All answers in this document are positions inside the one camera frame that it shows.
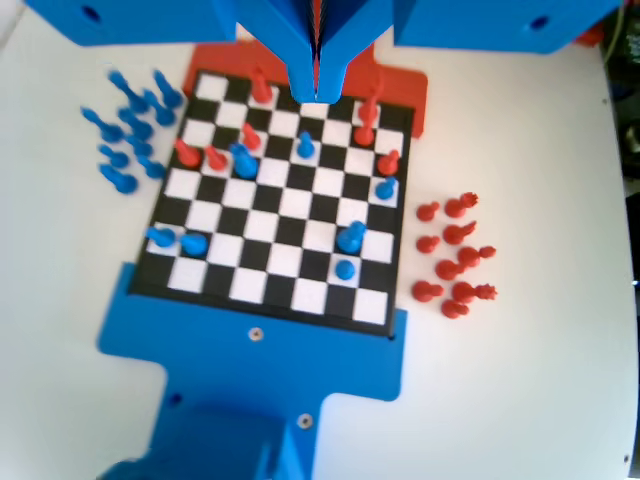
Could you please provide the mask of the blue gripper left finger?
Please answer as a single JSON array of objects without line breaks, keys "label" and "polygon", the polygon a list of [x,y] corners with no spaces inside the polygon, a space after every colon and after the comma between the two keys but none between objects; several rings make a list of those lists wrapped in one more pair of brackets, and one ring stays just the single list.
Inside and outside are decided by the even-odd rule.
[{"label": "blue gripper left finger", "polygon": [[298,102],[316,100],[304,2],[50,0],[26,5],[80,46],[230,43],[240,25],[285,63]]}]

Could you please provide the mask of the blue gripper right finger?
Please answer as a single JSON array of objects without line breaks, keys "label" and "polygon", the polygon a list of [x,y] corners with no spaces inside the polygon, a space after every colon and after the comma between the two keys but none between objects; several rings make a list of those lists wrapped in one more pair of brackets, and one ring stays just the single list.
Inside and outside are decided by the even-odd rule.
[{"label": "blue gripper right finger", "polygon": [[349,63],[388,29],[396,46],[553,53],[619,1],[324,1],[319,101],[342,95]]}]

